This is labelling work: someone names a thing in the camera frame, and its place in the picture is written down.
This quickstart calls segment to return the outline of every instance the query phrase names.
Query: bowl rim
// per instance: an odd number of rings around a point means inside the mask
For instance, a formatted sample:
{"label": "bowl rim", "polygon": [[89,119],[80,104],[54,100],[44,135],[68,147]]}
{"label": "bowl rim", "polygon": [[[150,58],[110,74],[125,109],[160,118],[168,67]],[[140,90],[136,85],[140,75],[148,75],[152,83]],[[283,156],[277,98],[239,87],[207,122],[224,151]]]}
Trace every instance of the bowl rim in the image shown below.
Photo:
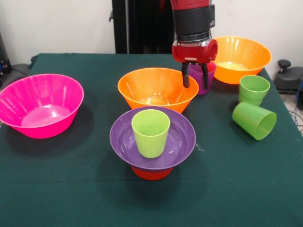
{"label": "bowl rim", "polygon": [[257,40],[254,40],[254,39],[251,39],[251,38],[247,38],[247,37],[244,37],[244,36],[238,36],[238,35],[222,35],[222,36],[217,36],[217,37],[214,37],[214,40],[217,40],[219,38],[238,38],[238,39],[245,39],[245,40],[250,40],[254,43],[257,43],[261,46],[263,46],[269,53],[269,60],[268,62],[264,65],[264,66],[261,66],[261,67],[257,67],[257,68],[254,68],[254,69],[248,69],[248,70],[231,70],[231,69],[228,69],[228,68],[225,68],[225,67],[222,67],[220,65],[217,65],[218,62],[216,62],[216,60],[214,60],[214,62],[216,63],[217,67],[219,68],[222,68],[222,69],[225,69],[225,70],[230,70],[230,71],[238,71],[238,72],[249,72],[249,71],[256,71],[256,70],[260,70],[260,69],[263,69],[265,68],[266,66],[268,66],[270,64],[270,62],[272,61],[272,58],[273,58],[273,55],[270,51],[270,49],[268,49],[264,44],[262,44],[261,42],[257,41]]}
{"label": "bowl rim", "polygon": [[[121,157],[118,152],[114,149],[114,146],[113,146],[113,141],[111,139],[111,134],[112,134],[112,131],[113,131],[113,127],[118,123],[118,121],[120,120],[121,117],[123,117],[124,115],[127,115],[129,114],[130,112],[133,112],[133,111],[142,111],[142,110],[146,110],[146,109],[153,109],[153,108],[156,108],[157,110],[160,110],[160,111],[163,111],[165,114],[167,114],[165,111],[171,111],[171,112],[175,112],[177,115],[179,115],[183,120],[187,121],[190,125],[190,128],[193,130],[194,132],[194,143],[192,145],[192,147],[189,149],[189,153],[187,155],[184,156],[184,158],[179,161],[179,162],[176,162],[175,164],[172,164],[170,166],[167,166],[165,168],[146,168],[146,167],[143,167],[143,166],[138,166],[138,165],[135,165],[133,163],[131,163],[130,161],[126,160],[125,158]],[[132,109],[132,110],[129,110],[127,112],[125,112],[124,114],[122,114],[121,116],[119,116],[115,122],[112,124],[111,128],[110,128],[110,131],[109,131],[109,142],[110,142],[110,145],[112,147],[112,149],[114,150],[114,152],[119,156],[119,158],[121,158],[123,161],[125,161],[127,164],[131,165],[131,166],[134,166],[135,168],[138,168],[138,169],[141,169],[141,170],[145,170],[145,171],[161,171],[161,170],[166,170],[166,169],[170,169],[170,168],[174,168],[176,166],[178,166],[179,164],[181,164],[182,162],[184,162],[189,156],[191,153],[193,153],[194,149],[195,149],[195,146],[196,146],[196,131],[195,131],[195,128],[194,126],[192,125],[192,123],[189,121],[189,119],[187,119],[184,115],[182,115],[181,113],[175,111],[175,110],[172,110],[170,108],[167,108],[167,107],[163,107],[163,106],[142,106],[142,107],[138,107],[138,108],[135,108],[135,109]]]}
{"label": "bowl rim", "polygon": [[24,127],[24,126],[19,126],[19,125],[14,125],[14,124],[9,124],[5,121],[3,121],[1,118],[0,118],[0,121],[2,123],[4,123],[5,125],[8,125],[10,127],[14,127],[14,128],[18,128],[18,129],[37,129],[37,128],[42,128],[42,127],[46,127],[46,126],[49,126],[49,125],[53,125],[53,124],[56,124],[60,121],[63,121],[64,119],[70,117],[71,115],[73,115],[78,109],[79,107],[81,106],[83,100],[84,100],[84,89],[82,87],[82,85],[80,84],[80,82],[78,82],[77,80],[75,80],[74,78],[72,77],[69,77],[69,76],[66,76],[66,75],[63,75],[63,74],[57,74],[57,73],[41,73],[41,74],[35,74],[35,75],[30,75],[30,76],[27,76],[27,77],[24,77],[22,79],[19,79],[19,80],[16,80],[14,81],[13,83],[7,85],[3,90],[0,91],[0,94],[3,93],[6,89],[8,89],[9,87],[12,87],[14,85],[16,85],[17,83],[20,83],[21,81],[24,81],[24,80],[27,80],[29,78],[33,78],[33,77],[40,77],[40,76],[45,76],[45,75],[52,75],[52,76],[58,76],[58,77],[63,77],[63,78],[68,78],[68,79],[71,79],[73,80],[74,82],[76,82],[77,85],[79,85],[80,89],[81,89],[81,101],[80,103],[78,104],[78,106],[69,114],[67,115],[66,117],[64,117],[63,119],[59,120],[59,121],[56,121],[56,122],[53,122],[53,123],[49,123],[49,124],[45,124],[45,125],[39,125],[37,127]]}
{"label": "bowl rim", "polygon": [[138,102],[138,101],[136,101],[136,100],[134,100],[134,99],[132,99],[132,98],[130,98],[130,97],[124,95],[123,92],[122,92],[121,89],[120,89],[120,85],[121,85],[121,83],[122,83],[122,82],[121,82],[122,79],[125,78],[128,74],[130,74],[130,73],[132,73],[132,72],[140,71],[140,70],[147,70],[147,69],[152,69],[152,70],[155,70],[155,69],[163,69],[163,70],[170,70],[170,71],[175,71],[175,72],[180,72],[180,73],[182,73],[182,72],[179,71],[179,70],[169,69],[169,68],[162,68],[162,67],[147,67],[147,68],[142,68],[142,69],[137,69],[137,70],[130,71],[130,72],[126,73],[125,75],[123,75],[123,76],[119,79],[119,81],[118,81],[118,85],[117,85],[117,86],[118,86],[118,91],[120,92],[120,94],[121,94],[123,97],[127,98],[128,100],[133,101],[134,103],[137,103],[137,104],[140,104],[140,105],[144,105],[144,106],[160,106],[160,107],[167,107],[167,106],[177,106],[177,105],[180,105],[180,104],[184,104],[184,103],[190,102],[191,100],[194,99],[194,97],[197,96],[197,94],[198,94],[198,92],[199,92],[199,85],[198,85],[198,82],[197,82],[192,76],[188,75],[189,80],[190,80],[190,83],[193,82],[194,85],[195,85],[195,87],[196,87],[196,92],[195,92],[195,95],[194,95],[192,98],[189,98],[189,99],[187,99],[187,100],[185,100],[185,101],[183,101],[183,102],[174,103],[174,104],[169,104],[169,105],[147,105],[146,103]]}

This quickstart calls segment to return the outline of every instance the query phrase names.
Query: purple cup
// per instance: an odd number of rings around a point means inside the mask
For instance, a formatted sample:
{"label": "purple cup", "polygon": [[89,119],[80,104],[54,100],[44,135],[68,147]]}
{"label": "purple cup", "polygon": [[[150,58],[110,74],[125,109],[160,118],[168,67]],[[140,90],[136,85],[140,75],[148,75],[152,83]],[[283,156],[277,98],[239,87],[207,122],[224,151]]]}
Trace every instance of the purple cup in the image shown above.
{"label": "purple cup", "polygon": [[214,79],[214,72],[216,71],[216,64],[212,61],[207,64],[208,69],[208,89],[204,87],[203,72],[200,65],[189,65],[189,75],[194,78],[199,85],[198,95],[205,95],[209,92],[210,86]]}

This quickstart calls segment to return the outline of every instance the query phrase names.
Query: purple bowl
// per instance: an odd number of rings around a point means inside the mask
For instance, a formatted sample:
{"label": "purple bowl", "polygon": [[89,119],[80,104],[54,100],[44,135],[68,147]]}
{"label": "purple bowl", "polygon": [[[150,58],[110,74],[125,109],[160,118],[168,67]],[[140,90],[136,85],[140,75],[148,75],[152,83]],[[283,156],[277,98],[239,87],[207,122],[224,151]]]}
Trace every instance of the purple bowl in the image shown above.
{"label": "purple bowl", "polygon": [[[145,158],[140,155],[131,126],[133,116],[146,109],[163,111],[170,119],[165,149],[157,158]],[[196,133],[189,120],[180,113],[165,107],[145,106],[120,116],[110,130],[109,139],[114,151],[126,163],[140,170],[152,172],[167,170],[183,162],[195,147]]]}
{"label": "purple bowl", "polygon": [[190,65],[189,66],[189,75],[194,78],[198,85],[199,85],[199,91],[198,95],[205,95],[209,92],[210,86],[214,79],[214,72],[216,71],[216,64],[212,61],[209,64],[207,64],[208,69],[208,89],[204,88],[204,79],[203,79],[203,72],[201,69],[201,66],[199,65]]}

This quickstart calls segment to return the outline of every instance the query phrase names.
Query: white wall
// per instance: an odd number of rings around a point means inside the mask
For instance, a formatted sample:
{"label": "white wall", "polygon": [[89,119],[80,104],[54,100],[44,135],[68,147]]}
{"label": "white wall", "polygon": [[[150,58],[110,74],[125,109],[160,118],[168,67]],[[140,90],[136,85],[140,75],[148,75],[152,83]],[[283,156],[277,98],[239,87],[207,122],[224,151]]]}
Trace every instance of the white wall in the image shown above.
{"label": "white wall", "polygon": [[303,0],[213,0],[216,27],[213,36],[239,35],[255,39],[270,49],[271,77],[277,61],[288,59],[303,67]]}
{"label": "white wall", "polygon": [[41,52],[115,53],[111,0],[0,0],[0,31],[12,64]]}
{"label": "white wall", "polygon": [[[213,0],[213,36],[240,35],[266,45],[277,61],[303,66],[303,0]],[[0,0],[0,30],[12,63],[40,52],[114,53],[111,0]]]}

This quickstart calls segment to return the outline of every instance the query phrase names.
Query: pink bowl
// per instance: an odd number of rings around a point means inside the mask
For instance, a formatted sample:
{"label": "pink bowl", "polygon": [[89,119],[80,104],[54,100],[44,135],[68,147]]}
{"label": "pink bowl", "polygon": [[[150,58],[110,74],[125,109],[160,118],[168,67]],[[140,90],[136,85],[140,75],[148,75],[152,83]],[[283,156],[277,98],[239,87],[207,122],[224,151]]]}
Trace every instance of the pink bowl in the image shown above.
{"label": "pink bowl", "polygon": [[81,84],[70,77],[29,76],[0,92],[0,121],[31,138],[53,137],[68,129],[83,98]]}

